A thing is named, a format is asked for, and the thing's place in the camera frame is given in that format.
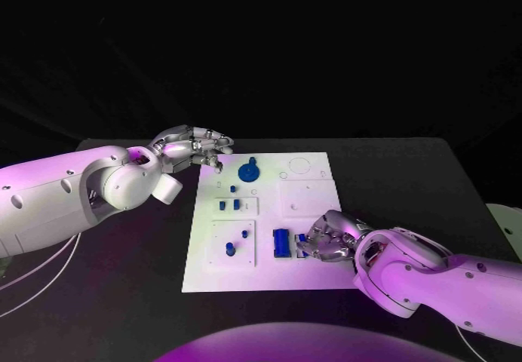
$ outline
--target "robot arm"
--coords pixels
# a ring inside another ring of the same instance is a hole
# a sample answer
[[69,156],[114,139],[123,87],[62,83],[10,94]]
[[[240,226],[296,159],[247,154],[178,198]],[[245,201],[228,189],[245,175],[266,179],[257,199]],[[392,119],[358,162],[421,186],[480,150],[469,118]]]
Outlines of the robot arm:
[[234,141],[204,128],[178,126],[147,147],[106,146],[0,170],[0,258],[56,244],[134,209],[153,195],[166,204],[182,189],[168,173],[191,164],[221,172],[217,151]]
[[408,318],[429,305],[463,329],[522,346],[521,264],[453,255],[411,231],[372,230],[335,210],[297,246],[323,261],[354,260],[354,284],[392,314]]

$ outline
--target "white board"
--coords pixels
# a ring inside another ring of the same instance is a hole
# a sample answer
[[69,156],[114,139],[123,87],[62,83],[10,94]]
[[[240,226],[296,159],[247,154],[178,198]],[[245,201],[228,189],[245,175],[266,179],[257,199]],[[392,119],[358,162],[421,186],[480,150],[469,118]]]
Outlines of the white board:
[[[244,183],[237,172],[250,157],[255,157],[260,177]],[[352,262],[328,263],[296,255],[294,236],[307,233],[328,210],[341,210],[326,153],[219,155],[219,160],[224,172],[217,174],[211,167],[202,166],[199,176],[182,291],[355,288]],[[224,212],[219,201],[225,199],[230,209]],[[234,210],[234,199],[241,200],[241,208],[247,201],[248,205],[255,204],[255,212],[251,207],[248,211]],[[253,242],[245,244],[240,234],[248,222],[254,222]],[[290,230],[292,258],[274,258],[274,229]],[[237,254],[228,256],[225,244],[234,241],[240,243]]]

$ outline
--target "black table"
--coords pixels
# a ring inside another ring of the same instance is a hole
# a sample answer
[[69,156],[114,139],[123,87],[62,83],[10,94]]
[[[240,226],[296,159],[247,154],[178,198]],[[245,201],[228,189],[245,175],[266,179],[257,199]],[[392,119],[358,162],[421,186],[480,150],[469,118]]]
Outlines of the black table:
[[[146,143],[87,140],[78,149]],[[444,140],[237,140],[234,149],[238,153],[328,152],[345,212],[374,227],[413,229],[454,253],[518,261]],[[436,311],[421,306],[403,319],[359,290],[182,294],[198,175],[196,166],[175,175],[183,191],[170,206],[150,198],[84,233],[55,284],[0,320],[2,360],[152,360],[209,333],[271,321],[359,327],[473,360],[454,325]],[[5,282],[61,245],[18,256]],[[64,253],[0,293],[0,311],[42,288],[67,257]],[[466,336],[488,360],[522,358],[522,348],[472,333]],[[356,346],[348,341],[348,353],[351,348]]]

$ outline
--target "robotic hand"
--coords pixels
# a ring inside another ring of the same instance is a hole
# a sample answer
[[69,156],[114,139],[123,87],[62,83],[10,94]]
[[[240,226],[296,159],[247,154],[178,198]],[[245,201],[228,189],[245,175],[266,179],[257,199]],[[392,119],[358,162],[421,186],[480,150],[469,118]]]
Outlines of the robotic hand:
[[153,195],[170,204],[182,189],[168,175],[191,164],[219,173],[217,151],[234,141],[205,128],[178,126],[146,147],[106,146],[0,170],[0,258],[42,249],[88,230]]
[[325,262],[352,260],[354,284],[400,317],[421,304],[465,330],[522,346],[522,265],[453,255],[403,228],[374,230],[330,210],[299,249]]

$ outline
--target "gray tabletop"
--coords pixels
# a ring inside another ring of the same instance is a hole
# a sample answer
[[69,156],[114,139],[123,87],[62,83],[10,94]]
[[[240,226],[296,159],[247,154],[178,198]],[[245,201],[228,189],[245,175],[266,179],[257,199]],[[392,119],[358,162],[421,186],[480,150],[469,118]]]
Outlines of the gray tabletop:
[[[147,142],[87,140],[78,150]],[[444,140],[237,140],[234,150],[328,152],[346,213],[377,228],[413,229],[454,253],[518,261]],[[182,294],[198,176],[198,166],[175,175],[183,191],[170,206],[150,198],[84,233],[55,284],[0,320],[3,360],[152,360],[212,332],[268,321],[359,327],[472,359],[453,324],[436,311],[421,306],[405,320],[387,313],[359,290]],[[61,245],[18,256],[5,282]],[[0,293],[2,311],[42,288],[67,254]],[[489,360],[521,356],[516,347],[467,336]],[[356,346],[348,341],[348,353],[351,348]]]

